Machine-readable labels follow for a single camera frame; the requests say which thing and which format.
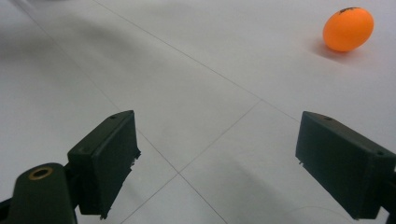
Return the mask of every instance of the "white tile floor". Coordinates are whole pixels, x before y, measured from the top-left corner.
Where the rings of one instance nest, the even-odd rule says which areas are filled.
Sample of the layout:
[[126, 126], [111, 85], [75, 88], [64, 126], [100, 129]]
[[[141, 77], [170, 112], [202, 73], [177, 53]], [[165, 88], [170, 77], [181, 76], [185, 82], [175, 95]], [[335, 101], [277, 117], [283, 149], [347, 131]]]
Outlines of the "white tile floor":
[[[375, 31], [321, 42], [338, 9]], [[135, 111], [142, 157], [108, 219], [79, 223], [355, 221], [298, 165], [301, 114], [326, 114], [396, 152], [396, 2], [0, 1], [0, 200], [111, 114]]]

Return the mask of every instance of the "floor tile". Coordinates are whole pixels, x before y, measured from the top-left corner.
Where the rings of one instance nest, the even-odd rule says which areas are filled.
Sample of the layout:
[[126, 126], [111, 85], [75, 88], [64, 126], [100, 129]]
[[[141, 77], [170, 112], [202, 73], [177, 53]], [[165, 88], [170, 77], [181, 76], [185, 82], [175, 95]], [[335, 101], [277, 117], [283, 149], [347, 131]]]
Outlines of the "floor tile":
[[39, 25], [98, 5], [93, 0], [9, 0]]
[[394, 1], [359, 3], [375, 17], [375, 30], [347, 54], [321, 40], [326, 20], [350, 7], [345, 1], [99, 3], [297, 120], [304, 110], [317, 111], [396, 148]]
[[123, 223], [225, 224], [180, 175]]
[[123, 183], [107, 219], [100, 221], [99, 216], [83, 216], [77, 208], [78, 223], [121, 223], [176, 176], [176, 170], [140, 133], [137, 135], [137, 144], [142, 156], [135, 162], [132, 172]]
[[0, 1], [0, 39], [33, 26], [35, 22], [14, 1]]
[[178, 170], [259, 101], [103, 7], [45, 29]]
[[39, 28], [0, 40], [0, 200], [16, 178], [67, 151], [119, 112]]
[[181, 174], [230, 224], [354, 222], [299, 165], [298, 132], [260, 103]]

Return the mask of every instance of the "orange ball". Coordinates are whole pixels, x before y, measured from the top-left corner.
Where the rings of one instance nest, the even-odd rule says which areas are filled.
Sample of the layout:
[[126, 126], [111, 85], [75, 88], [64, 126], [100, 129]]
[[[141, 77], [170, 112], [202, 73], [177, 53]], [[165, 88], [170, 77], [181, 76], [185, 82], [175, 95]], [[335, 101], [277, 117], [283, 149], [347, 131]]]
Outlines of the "orange ball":
[[364, 44], [374, 29], [372, 15], [361, 7], [336, 12], [323, 28], [326, 45], [337, 51], [350, 51]]

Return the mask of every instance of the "orange egg-shaped ball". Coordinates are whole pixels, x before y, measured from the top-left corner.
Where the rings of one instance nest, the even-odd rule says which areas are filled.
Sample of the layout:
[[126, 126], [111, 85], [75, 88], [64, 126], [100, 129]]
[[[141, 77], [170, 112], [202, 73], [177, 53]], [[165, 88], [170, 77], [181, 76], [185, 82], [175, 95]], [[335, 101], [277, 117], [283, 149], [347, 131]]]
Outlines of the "orange egg-shaped ball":
[[336, 51], [350, 51], [364, 44], [374, 30], [373, 16], [361, 7], [336, 12], [323, 28], [323, 40]]

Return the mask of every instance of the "tile grout line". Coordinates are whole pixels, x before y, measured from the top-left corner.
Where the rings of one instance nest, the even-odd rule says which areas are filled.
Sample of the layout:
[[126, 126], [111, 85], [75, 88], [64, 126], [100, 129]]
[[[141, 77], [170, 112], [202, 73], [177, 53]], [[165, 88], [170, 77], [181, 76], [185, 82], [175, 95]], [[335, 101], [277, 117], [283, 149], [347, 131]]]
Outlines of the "tile grout line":
[[228, 222], [222, 217], [218, 211], [215, 210], [215, 208], [198, 192], [198, 190], [192, 186], [192, 184], [182, 175], [180, 176], [190, 185], [190, 187], [206, 202], [207, 205], [224, 221], [225, 224], [228, 224]]
[[142, 136], [146, 139], [146, 141], [148, 141], [148, 143], [154, 147], [154, 149], [169, 163], [169, 165], [172, 166], [172, 168], [177, 172], [177, 174], [179, 174], [179, 171], [175, 168], [175, 166], [168, 160], [165, 158], [165, 156], [149, 141], [149, 139], [141, 132], [137, 129], [137, 131], [142, 134]]
[[110, 100], [110, 98], [105, 94], [105, 92], [101, 89], [101, 88], [99, 88], [99, 86], [98, 85], [96, 85], [96, 83], [91, 79], [91, 77], [84, 71], [84, 69], [82, 69], [81, 68], [81, 66], [79, 66], [78, 64], [77, 64], [77, 62], [75, 61], [75, 60], [73, 60], [73, 58], [68, 54], [68, 53], [66, 53], [66, 51], [64, 51], [64, 49], [61, 47], [61, 45], [18, 3], [18, 2], [15, 2], [18, 6], [20, 6], [20, 8], [25, 12], [25, 14], [35, 23], [35, 24], [37, 24], [37, 26], [38, 26], [38, 28], [41, 30], [41, 31], [43, 31], [44, 32], [44, 34], [46, 34], [48, 37], [49, 37], [49, 39], [55, 44], [55, 46], [61, 51], [61, 53], [63, 53], [64, 54], [64, 56], [66, 56], [66, 58], [68, 58], [81, 72], [82, 72], [82, 74], [84, 74], [85, 75], [85, 77], [93, 84], [93, 86], [97, 89], [97, 90], [99, 90], [99, 92], [101, 92], [104, 96], [105, 96], [105, 98], [120, 112], [120, 109], [119, 109], [119, 107], [118, 106], [116, 106], [115, 104], [114, 104], [114, 102], [112, 101], [112, 100]]
[[295, 121], [299, 122], [297, 119], [293, 118], [292, 116], [290, 116], [289, 114], [287, 114], [286, 112], [282, 111], [281, 109], [277, 108], [276, 106], [270, 104], [268, 101], [262, 99], [260, 96], [258, 96], [257, 94], [253, 93], [252, 91], [249, 91], [247, 89], [245, 89], [244, 87], [240, 86], [239, 84], [237, 84], [236, 82], [230, 80], [229, 78], [227, 78], [226, 76], [224, 76], [223, 74], [221, 74], [220, 72], [214, 70], [213, 68], [209, 67], [208, 65], [201, 63], [200, 61], [198, 61], [197, 59], [194, 59], [192, 56], [190, 56], [189, 54], [187, 54], [186, 52], [182, 51], [181, 49], [178, 49], [176, 47], [174, 47], [173, 45], [169, 44], [168, 42], [166, 42], [165, 40], [162, 40], [161, 38], [159, 38], [158, 36], [156, 36], [155, 34], [149, 32], [148, 30], [144, 29], [143, 27], [139, 26], [138, 24], [136, 24], [135, 22], [129, 21], [128, 19], [126, 19], [125, 17], [123, 17], [122, 15], [120, 15], [119, 13], [117, 13], [116, 11], [108, 8], [107, 6], [99, 3], [97, 0], [92, 0], [94, 2], [96, 2], [98, 5], [104, 7], [105, 9], [109, 10], [110, 12], [112, 12], [113, 14], [117, 15], [118, 17], [120, 17], [121, 19], [125, 20], [126, 22], [132, 24], [133, 26], [137, 27], [138, 29], [142, 30], [143, 32], [145, 32], [148, 35], [151, 35], [152, 37], [156, 38], [157, 40], [159, 40], [160, 42], [163, 42], [165, 45], [167, 45], [168, 47], [170, 47], [171, 49], [176, 50], [177, 52], [179, 52], [180, 54], [190, 58], [191, 60], [193, 60], [194, 62], [200, 64], [201, 66], [205, 67], [206, 69], [208, 69], [209, 71], [215, 73], [216, 75], [228, 80], [229, 82], [233, 83], [236, 87], [238, 87], [239, 89], [246, 91], [247, 93], [251, 94], [252, 96], [260, 99], [261, 101], [265, 102], [266, 104], [268, 104], [269, 106], [273, 107], [275, 110], [281, 112], [282, 114], [286, 115], [287, 117], [294, 119]]
[[130, 218], [134, 213], [137, 212], [137, 210], [139, 210], [141, 207], [143, 207], [143, 205], [145, 205], [152, 197], [154, 197], [154, 195], [156, 195], [158, 192], [160, 192], [160, 190], [162, 190], [163, 188], [165, 188], [166, 185], [168, 185], [173, 179], [175, 179], [179, 174], [176, 174], [174, 177], [172, 177], [170, 180], [168, 180], [160, 189], [158, 189], [157, 191], [155, 191], [155, 193], [153, 193], [145, 202], [143, 202], [142, 204], [140, 204], [132, 213], [131, 215], [129, 215], [127, 218], [125, 218], [120, 224], [124, 223], [126, 220], [128, 220], [128, 218]]
[[219, 137], [217, 137], [215, 140], [213, 140], [209, 146], [207, 146], [201, 153], [199, 153], [194, 159], [192, 159], [187, 165], [183, 167], [183, 169], [180, 170], [179, 173], [182, 173], [190, 164], [192, 164], [194, 161], [196, 161], [202, 154], [204, 154], [210, 147], [212, 147], [216, 142], [219, 141], [219, 139], [226, 134], [228, 131], [231, 130], [231, 128], [237, 124], [242, 118], [244, 118], [254, 107], [256, 107], [262, 100], [257, 102], [254, 106], [252, 106], [244, 115], [242, 115], [236, 122], [234, 122], [228, 129], [226, 129], [224, 132], [221, 133]]

